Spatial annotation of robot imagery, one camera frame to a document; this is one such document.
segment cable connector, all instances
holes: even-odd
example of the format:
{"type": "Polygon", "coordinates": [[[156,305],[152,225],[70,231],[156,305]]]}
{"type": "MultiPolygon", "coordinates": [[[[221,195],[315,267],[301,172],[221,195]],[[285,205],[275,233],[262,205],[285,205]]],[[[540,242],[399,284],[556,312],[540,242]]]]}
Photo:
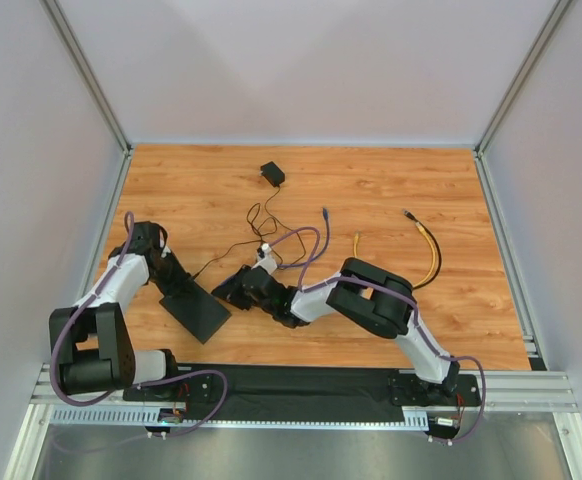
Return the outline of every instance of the cable connector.
{"type": "Polygon", "coordinates": [[[402,209],[402,213],[404,214],[405,217],[407,217],[409,220],[413,220],[414,222],[420,223],[418,222],[418,219],[415,218],[415,215],[413,215],[410,211],[408,211],[406,208],[402,209]]]}

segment black power adapter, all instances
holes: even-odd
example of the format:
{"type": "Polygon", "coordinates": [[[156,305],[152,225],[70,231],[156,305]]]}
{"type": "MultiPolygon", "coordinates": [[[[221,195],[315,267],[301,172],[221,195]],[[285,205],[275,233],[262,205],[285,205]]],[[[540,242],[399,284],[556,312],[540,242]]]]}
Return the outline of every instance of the black power adapter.
{"type": "Polygon", "coordinates": [[[266,178],[273,187],[279,187],[284,183],[284,172],[273,162],[262,165],[260,175],[266,178]]]}

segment purple cable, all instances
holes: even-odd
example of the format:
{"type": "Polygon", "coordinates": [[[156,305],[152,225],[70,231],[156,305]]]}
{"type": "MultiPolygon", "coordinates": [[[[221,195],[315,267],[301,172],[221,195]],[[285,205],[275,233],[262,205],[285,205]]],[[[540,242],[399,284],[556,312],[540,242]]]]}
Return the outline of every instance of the purple cable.
{"type": "Polygon", "coordinates": [[[124,256],[127,254],[127,251],[129,250],[129,244],[131,243],[131,238],[132,238],[132,234],[133,234],[133,225],[134,225],[133,212],[127,212],[124,215],[124,226],[126,227],[127,232],[128,232],[127,239],[124,242],[124,246],[122,247],[122,251],[120,252],[120,256],[118,257],[118,260],[115,263],[115,267],[110,269],[105,274],[105,276],[102,278],[102,280],[100,280],[100,283],[98,283],[98,285],[96,286],[94,293],[89,298],[87,298],[82,303],[82,305],[80,305],[77,308],[77,310],[75,312],[73,312],[71,317],[69,317],[69,321],[66,323],[66,325],[64,326],[64,328],[60,332],[60,335],[58,335],[58,339],[56,340],[55,345],[53,346],[53,350],[51,351],[51,367],[49,368],[49,377],[51,380],[51,387],[53,388],[53,391],[58,396],[58,398],[60,398],[60,400],[62,400],[63,402],[65,402],[69,405],[72,405],[74,407],[89,407],[91,405],[95,405],[96,403],[101,402],[102,400],[107,398],[109,395],[111,395],[111,393],[113,393],[113,390],[111,390],[111,391],[103,393],[102,395],[100,395],[96,398],[92,398],[91,400],[86,400],[83,402],[81,402],[79,400],[72,399],[67,394],[65,394],[62,391],[62,389],[60,388],[60,382],[58,380],[58,359],[60,357],[60,347],[64,344],[67,336],[69,335],[69,332],[71,331],[71,327],[75,324],[76,320],[80,317],[82,312],[84,312],[87,309],[87,307],[89,305],[91,305],[96,298],[98,298],[98,295],[100,295],[100,293],[102,292],[102,290],[104,289],[106,284],[109,282],[109,280],[111,279],[111,277],[113,276],[115,271],[122,264],[122,260],[124,259],[124,256]]]}
{"type": "Polygon", "coordinates": [[[363,287],[372,288],[374,290],[377,290],[378,292],[382,292],[382,293],[385,293],[387,295],[391,295],[392,297],[395,297],[398,300],[402,300],[404,303],[406,303],[407,305],[409,305],[413,309],[413,319],[414,319],[413,323],[415,325],[415,328],[418,331],[418,333],[420,334],[420,337],[422,337],[422,340],[424,340],[424,343],[427,345],[429,350],[431,350],[431,352],[433,352],[433,354],[436,357],[441,358],[442,360],[446,360],[448,362],[470,360],[476,364],[476,366],[478,367],[478,370],[480,372],[480,381],[482,383],[482,402],[480,403],[480,410],[478,411],[478,418],[476,419],[475,423],[471,426],[471,428],[465,434],[463,434],[461,437],[454,439],[453,443],[463,442],[466,439],[468,439],[471,435],[473,435],[473,433],[476,431],[476,428],[478,427],[478,425],[482,421],[482,417],[484,416],[484,407],[486,405],[486,398],[487,398],[487,379],[486,379],[486,375],[484,374],[484,368],[482,367],[482,364],[480,363],[480,361],[477,358],[472,357],[470,355],[463,355],[461,357],[450,357],[447,355],[442,355],[438,351],[438,349],[435,348],[435,346],[431,342],[431,339],[424,332],[424,330],[422,329],[422,326],[420,325],[420,310],[419,310],[418,304],[415,302],[415,300],[413,300],[410,297],[407,297],[406,295],[402,295],[398,292],[394,292],[393,290],[390,290],[383,285],[377,285],[375,283],[367,282],[366,280],[362,280],[360,278],[355,278],[355,277],[331,277],[331,278],[327,278],[323,282],[317,283],[317,284],[312,285],[310,287],[306,287],[306,288],[300,287],[300,289],[304,293],[309,293],[309,292],[313,292],[314,290],[319,290],[320,288],[324,288],[325,286],[327,286],[331,283],[336,283],[336,282],[354,283],[356,285],[361,285],[363,287]]]}
{"type": "Polygon", "coordinates": [[[291,230],[290,232],[287,232],[284,235],[282,235],[277,240],[274,240],[273,242],[269,243],[269,246],[273,247],[274,245],[280,243],[282,240],[289,238],[291,235],[295,235],[299,232],[304,232],[305,230],[310,230],[313,233],[315,233],[315,245],[313,246],[313,250],[311,250],[309,259],[304,263],[304,266],[302,267],[302,271],[300,272],[300,278],[298,278],[298,287],[302,287],[302,280],[304,279],[304,274],[307,272],[307,268],[309,268],[309,265],[311,265],[311,262],[313,261],[315,256],[315,252],[318,250],[318,247],[320,246],[320,230],[318,230],[315,227],[296,228],[295,230],[291,230]]]}

